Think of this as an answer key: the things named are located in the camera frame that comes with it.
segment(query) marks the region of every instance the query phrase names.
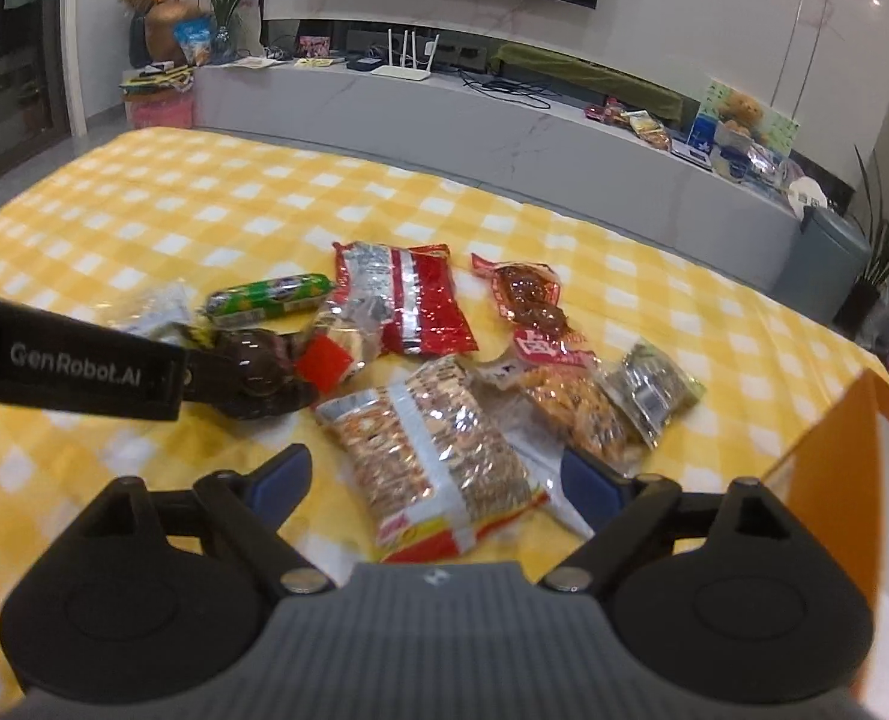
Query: trash can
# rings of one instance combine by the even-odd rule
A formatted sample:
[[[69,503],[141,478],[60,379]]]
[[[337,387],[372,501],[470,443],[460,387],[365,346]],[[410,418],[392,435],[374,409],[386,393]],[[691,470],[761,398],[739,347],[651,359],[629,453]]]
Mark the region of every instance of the trash can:
[[[827,208],[808,206],[771,296],[815,322],[831,324],[869,258],[870,246],[855,224]]]

